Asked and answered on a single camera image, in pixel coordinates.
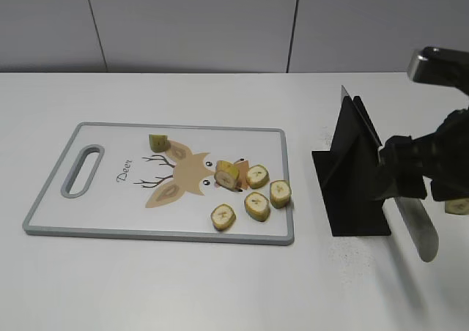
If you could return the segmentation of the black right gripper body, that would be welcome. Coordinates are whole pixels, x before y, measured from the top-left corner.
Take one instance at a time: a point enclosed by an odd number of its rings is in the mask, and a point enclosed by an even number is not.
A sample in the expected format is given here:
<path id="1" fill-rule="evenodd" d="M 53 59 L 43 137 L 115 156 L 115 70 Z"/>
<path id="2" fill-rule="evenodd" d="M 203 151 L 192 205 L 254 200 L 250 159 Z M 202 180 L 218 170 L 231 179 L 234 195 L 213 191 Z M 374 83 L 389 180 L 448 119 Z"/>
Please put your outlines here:
<path id="1" fill-rule="evenodd" d="M 393 136 L 378 152 L 374 197 L 427 196 L 423 178 L 431 179 L 435 201 L 468 197 L 468 109 L 452 111 L 428 135 Z"/>

